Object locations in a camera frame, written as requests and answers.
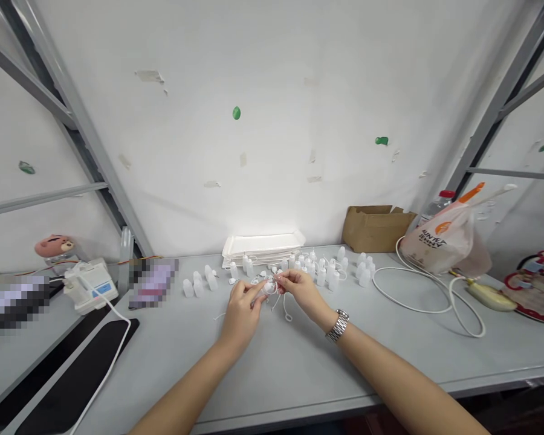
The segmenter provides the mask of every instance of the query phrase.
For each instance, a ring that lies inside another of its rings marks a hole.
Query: pig figurine
[[[54,272],[57,275],[64,275],[67,269],[74,266],[74,263],[56,263],[64,261],[77,262],[80,260],[75,243],[68,236],[52,234],[50,237],[38,242],[34,246],[34,250],[44,258],[47,266],[54,266]]]

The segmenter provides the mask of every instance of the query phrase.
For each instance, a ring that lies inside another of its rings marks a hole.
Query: hand
[[[258,284],[249,284],[238,281],[230,293],[230,301],[225,311],[224,325],[219,342],[227,349],[232,349],[240,356],[256,332],[260,320],[260,308],[268,295],[262,295],[252,301],[260,291],[266,280]]]
[[[337,322],[338,314],[322,299],[319,290],[314,285],[314,279],[309,274],[289,269],[276,275],[276,281],[279,285],[279,293],[290,292],[300,308],[325,333],[332,329]]]

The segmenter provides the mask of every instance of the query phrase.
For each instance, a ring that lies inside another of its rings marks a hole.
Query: pink plush toy
[[[64,254],[74,248],[74,242],[68,236],[57,236],[52,234],[50,237],[41,240],[34,246],[35,252],[44,258],[52,258]]]

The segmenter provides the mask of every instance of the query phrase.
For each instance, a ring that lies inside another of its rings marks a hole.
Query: cardboard box
[[[351,206],[346,212],[343,240],[356,253],[395,252],[395,244],[405,235],[417,216],[403,213],[392,205]]]

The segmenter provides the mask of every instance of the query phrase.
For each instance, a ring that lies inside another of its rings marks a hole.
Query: orange label
[[[435,234],[439,235],[441,233],[445,233],[449,229],[449,226],[451,224],[451,222],[444,222],[443,224],[439,224],[437,227],[435,227]]]

